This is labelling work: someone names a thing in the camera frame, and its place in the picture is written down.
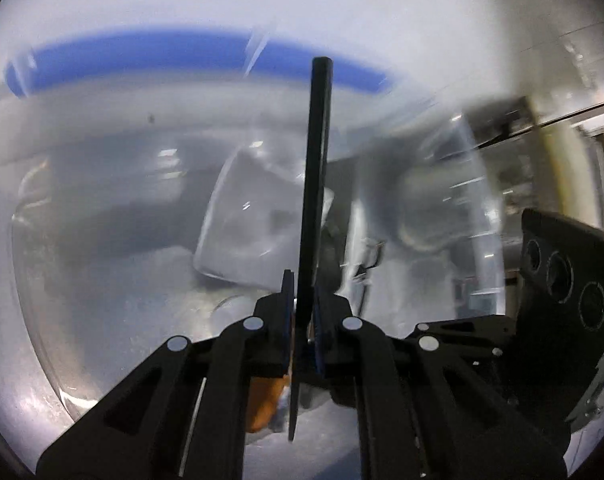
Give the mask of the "pale cutting board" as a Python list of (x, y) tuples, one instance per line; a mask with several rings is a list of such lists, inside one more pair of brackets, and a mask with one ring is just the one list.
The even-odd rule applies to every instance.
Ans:
[(523, 98), (531, 129), (524, 135), (535, 207), (602, 227), (595, 175), (583, 137), (566, 122), (542, 126), (532, 99)]

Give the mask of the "translucent plastic storage bin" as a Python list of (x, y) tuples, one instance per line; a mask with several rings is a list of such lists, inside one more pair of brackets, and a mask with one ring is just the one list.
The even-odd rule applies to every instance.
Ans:
[[(0, 286), (79, 418), (168, 336), (201, 340), (300, 268), (316, 49), (262, 34), (112, 30), (0, 73)], [(319, 283), (389, 335), (503, 312), (466, 118), (334, 58)]]

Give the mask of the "blue bin lid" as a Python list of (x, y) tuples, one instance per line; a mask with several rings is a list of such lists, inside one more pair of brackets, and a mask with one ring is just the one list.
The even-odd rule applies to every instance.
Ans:
[(236, 30), (133, 29), (27, 50), (6, 65), (4, 78), (19, 98), (84, 79), (164, 70), (297, 81), (310, 78), (312, 59), (321, 55), (311, 47)]

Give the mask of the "white square dish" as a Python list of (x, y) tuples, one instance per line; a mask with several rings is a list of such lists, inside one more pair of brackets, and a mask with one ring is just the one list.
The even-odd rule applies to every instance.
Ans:
[(194, 267), (225, 282), (277, 292), (299, 267), (304, 161), (240, 148), (209, 200)]

